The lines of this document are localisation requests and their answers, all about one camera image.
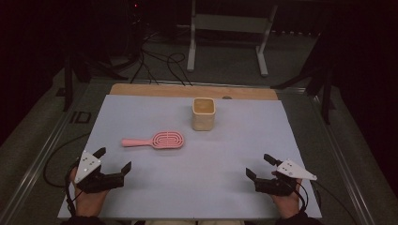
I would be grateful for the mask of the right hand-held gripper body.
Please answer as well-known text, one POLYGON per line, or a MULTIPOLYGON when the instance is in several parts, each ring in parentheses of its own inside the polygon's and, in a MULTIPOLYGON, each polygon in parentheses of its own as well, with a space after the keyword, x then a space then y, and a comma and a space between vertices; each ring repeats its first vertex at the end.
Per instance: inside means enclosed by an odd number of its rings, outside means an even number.
POLYGON ((256 178, 254 188, 257 192, 276 196, 289 196, 296 190, 298 179, 316 180, 317 176, 308 172, 294 161, 287 159, 276 167, 273 179, 256 178))

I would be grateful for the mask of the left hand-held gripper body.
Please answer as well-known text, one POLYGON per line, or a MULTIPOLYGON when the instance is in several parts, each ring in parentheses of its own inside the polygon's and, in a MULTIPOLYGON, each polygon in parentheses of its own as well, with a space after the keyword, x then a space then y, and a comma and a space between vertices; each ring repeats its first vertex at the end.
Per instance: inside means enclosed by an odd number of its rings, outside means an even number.
POLYGON ((101 160, 94 157, 93 154, 87 151, 82 152, 74 179, 77 188, 85 193, 98 193, 113 188, 122 188, 125 175, 122 172, 102 173, 100 171, 101 160))

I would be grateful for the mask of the pink hairbrush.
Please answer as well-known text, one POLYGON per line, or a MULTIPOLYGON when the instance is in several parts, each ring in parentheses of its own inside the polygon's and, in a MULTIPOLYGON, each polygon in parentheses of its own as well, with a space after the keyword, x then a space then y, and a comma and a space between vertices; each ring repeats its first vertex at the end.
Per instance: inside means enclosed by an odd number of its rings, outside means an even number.
POLYGON ((151 139, 123 139, 121 144, 124 147, 151 146, 154 149, 177 149, 184 144, 184 137, 178 131, 161 131, 151 139))

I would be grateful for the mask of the beige square cup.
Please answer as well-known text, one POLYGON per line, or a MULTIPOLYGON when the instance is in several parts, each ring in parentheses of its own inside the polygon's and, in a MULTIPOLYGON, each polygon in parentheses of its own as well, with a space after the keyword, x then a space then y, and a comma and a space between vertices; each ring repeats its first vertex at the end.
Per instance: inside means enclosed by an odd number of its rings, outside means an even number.
POLYGON ((191 126, 196 131, 210 131, 214 127, 216 105, 213 98, 196 97, 191 106, 191 126))

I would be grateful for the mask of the person's right hand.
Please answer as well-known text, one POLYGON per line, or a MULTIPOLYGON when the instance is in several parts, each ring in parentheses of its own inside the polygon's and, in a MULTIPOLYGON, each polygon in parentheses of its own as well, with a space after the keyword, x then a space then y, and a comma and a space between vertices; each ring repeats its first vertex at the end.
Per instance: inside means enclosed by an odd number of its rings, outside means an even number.
POLYGON ((299 212, 299 188, 301 179, 297 180, 296 190, 289 196, 271 195, 270 198, 276 205, 276 208, 282 219, 287 219, 295 216, 299 212))

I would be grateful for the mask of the person's left hand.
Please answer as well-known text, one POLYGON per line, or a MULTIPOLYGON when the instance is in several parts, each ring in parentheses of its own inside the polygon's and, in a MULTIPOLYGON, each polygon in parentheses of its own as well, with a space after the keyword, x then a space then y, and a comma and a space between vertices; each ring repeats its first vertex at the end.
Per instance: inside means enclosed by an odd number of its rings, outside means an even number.
POLYGON ((98 193, 85 193, 74 182, 77 173, 77 168, 73 168, 69 175, 69 180, 72 182, 75 189, 75 207, 76 215, 78 217, 97 217, 105 203, 108 190, 98 193))

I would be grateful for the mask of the white table mat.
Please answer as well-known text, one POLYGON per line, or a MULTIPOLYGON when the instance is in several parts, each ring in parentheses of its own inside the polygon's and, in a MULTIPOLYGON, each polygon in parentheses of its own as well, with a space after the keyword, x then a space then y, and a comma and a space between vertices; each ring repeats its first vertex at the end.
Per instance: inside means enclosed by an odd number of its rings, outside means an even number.
POLYGON ((115 219, 264 219, 278 212, 245 174, 249 168, 269 179, 273 166, 264 154, 302 162, 279 100, 219 99, 210 131, 191 127, 189 97, 107 96, 85 146, 106 148, 102 172, 132 169, 124 187, 112 190, 100 213, 115 219), (124 147, 123 139, 151 139, 178 131, 177 149, 124 147))

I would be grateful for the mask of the black stand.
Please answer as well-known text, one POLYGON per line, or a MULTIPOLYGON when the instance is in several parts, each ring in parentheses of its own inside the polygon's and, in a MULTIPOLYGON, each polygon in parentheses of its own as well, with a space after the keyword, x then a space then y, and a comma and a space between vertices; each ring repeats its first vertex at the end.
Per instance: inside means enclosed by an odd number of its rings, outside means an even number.
POLYGON ((67 52, 64 59, 64 112, 66 112, 73 102, 73 84, 72 84, 72 74, 77 70, 78 64, 88 64, 89 66, 98 69, 105 75, 115 79, 115 80, 126 80, 126 77, 120 76, 113 72, 110 68, 103 66, 101 63, 95 61, 94 59, 84 55, 80 52, 67 52))
POLYGON ((320 90, 321 95, 321 116, 324 122, 329 125, 329 105, 331 95, 331 80, 333 75, 333 48, 331 44, 333 39, 327 37, 326 33, 321 33, 314 44, 308 58, 306 59, 299 75, 294 78, 272 85, 271 89, 282 90, 291 87, 293 84, 299 83, 305 79, 309 79, 309 83, 305 88, 308 96, 316 96, 320 90))

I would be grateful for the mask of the white metal stand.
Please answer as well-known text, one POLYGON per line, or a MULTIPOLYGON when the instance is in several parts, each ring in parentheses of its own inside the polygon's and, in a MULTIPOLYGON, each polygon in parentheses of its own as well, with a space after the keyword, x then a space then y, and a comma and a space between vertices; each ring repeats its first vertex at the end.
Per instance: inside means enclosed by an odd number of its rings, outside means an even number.
POLYGON ((268 67, 264 56, 264 51, 271 32, 273 21, 278 9, 277 5, 272 5, 269 14, 265 18, 239 17, 226 15, 201 14, 196 12, 196 1, 191 0, 191 40, 188 53, 187 70, 193 72, 195 68, 196 56, 196 31, 210 30, 223 32, 242 32, 252 34, 262 34, 262 42, 255 47, 255 54, 258 62, 260 75, 267 77, 268 67))

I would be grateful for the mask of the metal floor rail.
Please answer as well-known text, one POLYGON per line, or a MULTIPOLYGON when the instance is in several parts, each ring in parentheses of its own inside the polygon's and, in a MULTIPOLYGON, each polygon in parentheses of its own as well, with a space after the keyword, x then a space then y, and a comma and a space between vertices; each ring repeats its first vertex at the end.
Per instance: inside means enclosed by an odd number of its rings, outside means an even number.
POLYGON ((360 225, 375 225, 375 221, 373 216, 371 215, 368 206, 363 198, 363 195, 360 191, 360 187, 355 180, 353 173, 351 172, 347 161, 344 158, 344 154, 340 145, 337 142, 337 139, 330 127, 328 125, 322 115, 321 115, 321 102, 318 97, 308 96, 308 99, 311 102, 313 110, 317 113, 317 121, 320 123, 320 126, 324 129, 326 136, 328 138, 328 142, 331 145, 331 154, 334 157, 337 168, 339 170, 340 175, 342 176, 342 180, 344 181, 345 188, 350 197, 350 201, 352 202, 355 211, 357 213, 359 224, 360 225))
POLYGON ((93 111, 62 104, 35 106, 0 147, 0 225, 58 225, 64 190, 54 187, 85 140, 93 111))

